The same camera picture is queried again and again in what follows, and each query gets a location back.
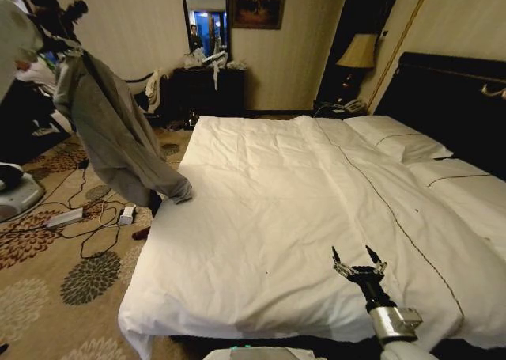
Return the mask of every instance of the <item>table lamp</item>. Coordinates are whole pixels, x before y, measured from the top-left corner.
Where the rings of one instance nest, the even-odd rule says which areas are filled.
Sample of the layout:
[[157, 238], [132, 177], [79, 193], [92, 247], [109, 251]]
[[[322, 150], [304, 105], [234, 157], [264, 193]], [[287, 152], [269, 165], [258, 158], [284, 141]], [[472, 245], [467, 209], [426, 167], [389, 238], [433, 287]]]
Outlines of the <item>table lamp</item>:
[[349, 69], [348, 76], [341, 84], [342, 95], [337, 100], [339, 104], [345, 104], [357, 96], [366, 70], [374, 67], [376, 38], [376, 34], [356, 34], [345, 54], [336, 63], [337, 66]]

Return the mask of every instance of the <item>framed painting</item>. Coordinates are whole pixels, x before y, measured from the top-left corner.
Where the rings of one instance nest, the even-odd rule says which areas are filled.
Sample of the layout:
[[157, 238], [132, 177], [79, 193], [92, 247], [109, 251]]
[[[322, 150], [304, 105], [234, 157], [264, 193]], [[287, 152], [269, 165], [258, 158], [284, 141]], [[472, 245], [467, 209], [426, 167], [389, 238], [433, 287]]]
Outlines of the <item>framed painting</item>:
[[285, 0], [232, 0], [234, 28], [280, 29]]

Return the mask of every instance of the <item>black headboard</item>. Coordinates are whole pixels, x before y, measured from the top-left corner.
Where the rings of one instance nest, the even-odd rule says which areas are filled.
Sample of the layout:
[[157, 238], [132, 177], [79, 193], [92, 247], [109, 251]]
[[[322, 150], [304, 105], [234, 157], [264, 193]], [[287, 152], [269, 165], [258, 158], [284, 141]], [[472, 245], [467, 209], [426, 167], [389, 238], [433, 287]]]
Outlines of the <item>black headboard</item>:
[[506, 63], [402, 54], [375, 115], [387, 115], [442, 142], [461, 158], [506, 180]]

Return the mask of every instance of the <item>gray jacket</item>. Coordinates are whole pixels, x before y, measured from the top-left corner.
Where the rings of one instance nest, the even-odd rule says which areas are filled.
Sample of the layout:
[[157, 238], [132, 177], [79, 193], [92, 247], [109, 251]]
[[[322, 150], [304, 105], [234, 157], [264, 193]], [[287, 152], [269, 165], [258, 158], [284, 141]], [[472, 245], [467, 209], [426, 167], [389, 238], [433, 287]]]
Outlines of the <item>gray jacket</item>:
[[139, 206], [148, 206], [150, 190], [175, 203], [191, 198], [190, 182], [165, 163], [157, 137], [127, 84], [104, 63], [89, 57], [104, 93], [83, 58], [68, 56], [59, 65], [53, 100], [77, 128], [95, 173]]

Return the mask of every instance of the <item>pillow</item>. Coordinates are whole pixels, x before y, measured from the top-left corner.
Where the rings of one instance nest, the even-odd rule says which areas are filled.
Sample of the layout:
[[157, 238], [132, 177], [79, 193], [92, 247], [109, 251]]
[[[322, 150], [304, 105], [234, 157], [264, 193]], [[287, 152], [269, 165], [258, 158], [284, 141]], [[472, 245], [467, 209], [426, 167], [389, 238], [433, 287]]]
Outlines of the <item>pillow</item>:
[[447, 204], [506, 260], [506, 183], [464, 161], [408, 165], [419, 183]]
[[388, 116], [359, 116], [345, 119], [345, 123], [377, 150], [398, 162], [427, 161], [453, 154], [438, 141]]

